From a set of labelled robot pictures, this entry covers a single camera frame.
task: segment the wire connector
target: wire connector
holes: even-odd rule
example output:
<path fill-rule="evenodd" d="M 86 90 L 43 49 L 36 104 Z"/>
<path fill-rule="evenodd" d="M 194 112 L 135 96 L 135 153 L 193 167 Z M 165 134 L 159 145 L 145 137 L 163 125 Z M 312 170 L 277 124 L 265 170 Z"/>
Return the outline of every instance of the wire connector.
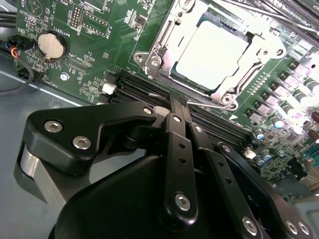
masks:
<path fill-rule="evenodd" d="M 26 51 L 28 49 L 35 47 L 36 45 L 35 40 L 20 35 L 14 35 L 9 37 L 7 43 L 21 51 Z"/>

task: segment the cpu socket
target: cpu socket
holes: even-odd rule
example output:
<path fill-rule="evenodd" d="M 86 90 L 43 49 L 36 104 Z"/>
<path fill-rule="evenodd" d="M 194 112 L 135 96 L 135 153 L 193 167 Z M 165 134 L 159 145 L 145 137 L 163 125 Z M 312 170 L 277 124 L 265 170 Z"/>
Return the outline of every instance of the cpu socket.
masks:
<path fill-rule="evenodd" d="M 214 13 L 213 4 L 176 0 L 150 51 L 136 52 L 134 60 L 150 78 L 166 77 L 208 97 L 212 106 L 234 111 L 236 98 L 286 48 L 270 29 L 247 31 L 243 20 L 226 24 Z"/>

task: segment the motherboard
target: motherboard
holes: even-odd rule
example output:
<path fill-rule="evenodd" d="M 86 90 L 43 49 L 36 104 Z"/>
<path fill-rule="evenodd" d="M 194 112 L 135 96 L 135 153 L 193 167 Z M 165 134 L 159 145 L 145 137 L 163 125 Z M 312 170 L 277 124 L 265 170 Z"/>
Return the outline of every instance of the motherboard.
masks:
<path fill-rule="evenodd" d="M 20 57 L 54 88 L 92 104 L 186 95 L 212 141 L 252 133 L 242 153 L 265 179 L 295 158 L 319 165 L 319 43 L 268 16 L 221 0 L 22 0 L 17 31 L 37 42 Z M 214 134 L 226 123 L 231 137 Z"/>

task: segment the silver screw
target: silver screw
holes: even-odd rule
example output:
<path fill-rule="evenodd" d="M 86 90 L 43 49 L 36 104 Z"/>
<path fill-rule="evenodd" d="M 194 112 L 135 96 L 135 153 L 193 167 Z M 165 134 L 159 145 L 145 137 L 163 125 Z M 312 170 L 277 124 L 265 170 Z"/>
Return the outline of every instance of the silver screw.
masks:
<path fill-rule="evenodd" d="M 187 196 L 185 196 L 182 193 L 177 193 L 175 196 L 175 202 L 176 205 L 179 207 L 179 209 L 181 209 L 182 211 L 189 211 L 190 209 L 190 201 L 187 198 Z"/>
<path fill-rule="evenodd" d="M 67 81 L 67 80 L 70 79 L 70 76 L 69 76 L 68 73 L 62 72 L 61 75 L 60 75 L 60 79 L 61 79 L 62 81 Z"/>
<path fill-rule="evenodd" d="M 174 119 L 175 121 L 177 121 L 177 122 L 181 122 L 181 119 L 178 118 L 177 116 L 174 116 L 173 119 Z"/>
<path fill-rule="evenodd" d="M 152 111 L 149 108 L 144 107 L 143 110 L 146 114 L 150 115 L 152 113 Z"/>
<path fill-rule="evenodd" d="M 253 236 L 257 235 L 257 227 L 256 225 L 248 218 L 248 217 L 243 217 L 241 220 L 245 229 Z"/>
<path fill-rule="evenodd" d="M 135 59 L 140 63 L 143 61 L 143 57 L 141 55 L 137 55 Z"/>
<path fill-rule="evenodd" d="M 195 129 L 196 129 L 197 132 L 199 132 L 199 133 L 202 133 L 202 132 L 203 132 L 203 130 L 202 130 L 200 127 L 198 127 L 198 126 L 195 126 Z"/>
<path fill-rule="evenodd" d="M 159 62 L 158 62 L 157 60 L 153 60 L 153 61 L 152 61 L 152 65 L 153 65 L 153 66 L 158 66 L 158 65 L 159 65 Z"/>
<path fill-rule="evenodd" d="M 298 222 L 298 225 L 301 228 L 301 231 L 304 232 L 304 234 L 310 235 L 310 232 L 309 232 L 308 228 L 303 223 Z"/>
<path fill-rule="evenodd" d="M 44 128 L 47 131 L 52 132 L 52 133 L 58 133 L 61 130 L 63 130 L 63 126 L 59 122 L 54 121 L 54 120 L 49 120 L 49 121 L 45 122 Z"/>
<path fill-rule="evenodd" d="M 74 147 L 81 149 L 81 150 L 86 150 L 89 147 L 91 147 L 91 141 L 84 136 L 77 136 L 73 139 L 73 145 Z"/>
<path fill-rule="evenodd" d="M 285 224 L 286 224 L 286 226 L 288 227 L 288 229 L 289 229 L 293 234 L 295 234 L 295 235 L 298 234 L 298 230 L 297 230 L 297 228 L 295 227 L 294 224 L 292 224 L 292 223 L 291 223 L 290 221 L 288 221 L 288 220 L 285 220 Z"/>
<path fill-rule="evenodd" d="M 223 149 L 224 149 L 226 152 L 230 152 L 230 148 L 227 147 L 226 145 L 223 145 Z"/>

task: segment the capacitor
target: capacitor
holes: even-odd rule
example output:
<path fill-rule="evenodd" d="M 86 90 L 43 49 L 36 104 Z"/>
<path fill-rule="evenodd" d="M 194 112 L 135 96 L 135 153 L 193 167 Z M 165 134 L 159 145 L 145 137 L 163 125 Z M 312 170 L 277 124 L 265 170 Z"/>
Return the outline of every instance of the capacitor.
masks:
<path fill-rule="evenodd" d="M 286 175 L 291 175 L 291 171 L 290 171 L 290 168 L 285 168 L 284 169 L 284 173 L 286 174 Z"/>
<path fill-rule="evenodd" d="M 284 127 L 285 123 L 278 117 L 272 117 L 270 122 L 274 125 L 275 128 L 282 128 Z"/>
<path fill-rule="evenodd" d="M 258 165 L 259 167 L 263 167 L 263 166 L 266 165 L 265 160 L 264 160 L 263 157 L 260 156 L 260 155 L 257 155 L 257 156 L 255 157 L 255 161 L 256 161 L 256 163 L 257 163 L 257 165 Z"/>
<path fill-rule="evenodd" d="M 268 162 L 272 158 L 269 150 L 267 150 L 267 149 L 264 149 L 263 151 L 261 151 L 261 156 L 265 162 Z"/>
<path fill-rule="evenodd" d="M 282 109 L 289 117 L 294 117 L 297 114 L 297 111 L 291 105 L 285 105 Z"/>
<path fill-rule="evenodd" d="M 286 178 L 285 172 L 284 172 L 284 171 L 281 171 L 281 172 L 279 173 L 279 177 L 282 178 L 282 179 Z"/>
<path fill-rule="evenodd" d="M 313 130 L 310 130 L 308 132 L 308 136 L 315 142 L 315 143 L 319 143 L 319 135 L 313 131 Z"/>
<path fill-rule="evenodd" d="M 314 120 L 314 122 L 319 123 L 319 114 L 317 112 L 313 112 L 311 114 L 311 118 Z"/>
<path fill-rule="evenodd" d="M 255 135 L 259 140 L 263 140 L 265 138 L 263 131 L 259 128 L 255 130 Z"/>
<path fill-rule="evenodd" d="M 319 83 L 317 81 L 310 81 L 306 84 L 309 90 L 314 94 L 319 94 Z"/>
<path fill-rule="evenodd" d="M 286 155 L 285 151 L 283 151 L 283 150 L 279 150 L 277 154 L 279 157 L 285 157 L 285 155 Z"/>
<path fill-rule="evenodd" d="M 308 106 L 310 104 L 310 99 L 305 93 L 299 92 L 295 95 L 295 98 L 303 106 Z"/>

